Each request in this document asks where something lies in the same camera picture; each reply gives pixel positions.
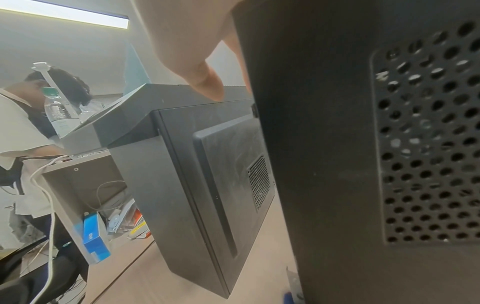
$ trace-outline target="white shirt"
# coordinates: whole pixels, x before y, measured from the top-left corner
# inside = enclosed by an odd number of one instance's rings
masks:
[[[54,144],[30,122],[28,114],[15,102],[28,103],[10,92],[0,89],[0,166],[9,170],[16,157],[25,156],[26,151]],[[29,182],[36,168],[47,160],[34,159],[23,162],[21,184],[25,195],[15,198],[16,214],[31,214],[39,217],[49,214],[50,205],[43,193]]]

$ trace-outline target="computer case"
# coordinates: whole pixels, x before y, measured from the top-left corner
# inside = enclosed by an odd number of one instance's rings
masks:
[[[306,303],[474,303],[480,2],[234,12]]]
[[[109,148],[169,269],[228,298],[274,197],[245,87],[213,102],[189,86],[143,85],[63,143]]]

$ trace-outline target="plastic bottle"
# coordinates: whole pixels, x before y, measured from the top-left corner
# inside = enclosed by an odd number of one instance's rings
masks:
[[[62,138],[80,125],[80,118],[69,102],[64,101],[55,88],[42,89],[45,95],[45,113],[55,129],[58,137]]]

